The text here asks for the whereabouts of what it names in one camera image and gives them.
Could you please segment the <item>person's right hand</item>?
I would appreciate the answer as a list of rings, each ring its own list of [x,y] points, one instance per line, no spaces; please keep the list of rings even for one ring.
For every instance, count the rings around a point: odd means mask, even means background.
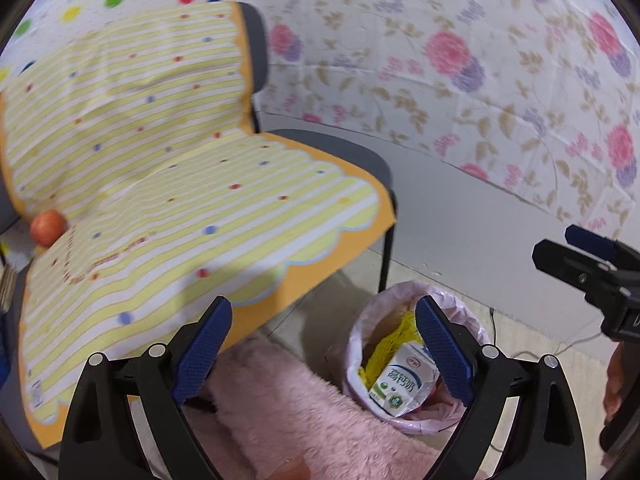
[[[623,403],[622,391],[625,383],[623,350],[624,344],[620,342],[612,354],[612,358],[608,363],[608,369],[606,370],[603,408],[605,411],[605,422],[607,424],[613,419]]]

